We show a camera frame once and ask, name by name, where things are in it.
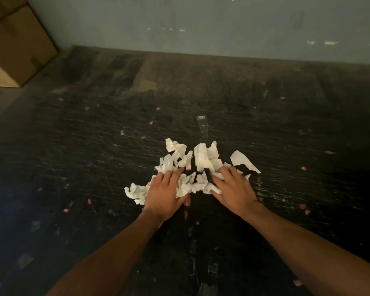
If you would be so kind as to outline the person's right hand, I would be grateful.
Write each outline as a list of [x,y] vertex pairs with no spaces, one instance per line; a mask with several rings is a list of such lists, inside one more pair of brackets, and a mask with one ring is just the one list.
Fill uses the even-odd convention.
[[225,198],[226,205],[223,206],[251,224],[258,201],[249,181],[238,173],[235,167],[221,167],[218,172],[222,174],[224,180],[215,175],[211,175],[211,179],[221,191],[219,194]]

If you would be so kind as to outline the person's left hand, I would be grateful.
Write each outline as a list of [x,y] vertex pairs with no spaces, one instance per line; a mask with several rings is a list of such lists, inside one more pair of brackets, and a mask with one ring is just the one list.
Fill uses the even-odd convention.
[[164,186],[164,175],[159,172],[156,177],[155,189],[156,194],[146,197],[145,206],[142,215],[148,215],[151,219],[163,223],[170,219],[182,204],[176,204],[177,186],[180,175],[184,169],[180,168],[175,171],[172,179],[175,179],[172,187]]

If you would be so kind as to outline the pile of white paper scraps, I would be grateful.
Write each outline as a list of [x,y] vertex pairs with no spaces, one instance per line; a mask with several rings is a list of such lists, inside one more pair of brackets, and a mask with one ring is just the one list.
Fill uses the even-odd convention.
[[187,151],[185,144],[173,141],[170,138],[165,140],[168,154],[159,159],[159,165],[155,169],[165,174],[168,171],[175,172],[179,168],[184,168],[185,174],[181,174],[176,188],[176,198],[181,198],[190,193],[202,191],[210,194],[211,190],[221,193],[212,181],[207,179],[207,173],[214,175],[224,181],[224,177],[218,169],[225,166],[244,165],[249,171],[260,174],[261,171],[240,151],[236,150],[230,157],[231,164],[224,163],[220,159],[217,150],[217,142],[213,141],[210,147],[206,143],[200,143],[193,150]]

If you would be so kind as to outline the person's right forearm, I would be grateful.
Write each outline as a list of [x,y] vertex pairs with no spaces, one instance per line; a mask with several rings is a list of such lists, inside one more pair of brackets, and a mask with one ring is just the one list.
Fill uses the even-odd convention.
[[370,263],[260,203],[238,213],[276,250],[314,296],[370,296]]

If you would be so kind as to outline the person's left forearm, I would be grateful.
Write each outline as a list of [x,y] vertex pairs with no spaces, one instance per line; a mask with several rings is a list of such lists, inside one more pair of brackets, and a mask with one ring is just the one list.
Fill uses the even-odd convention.
[[145,209],[133,223],[75,265],[46,296],[116,296],[165,220],[167,216]]

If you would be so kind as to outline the brown cardboard box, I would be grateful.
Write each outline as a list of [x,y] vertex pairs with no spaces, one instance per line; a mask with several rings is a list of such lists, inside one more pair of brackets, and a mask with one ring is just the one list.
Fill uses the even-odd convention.
[[0,0],[0,87],[22,87],[57,55],[27,0]]

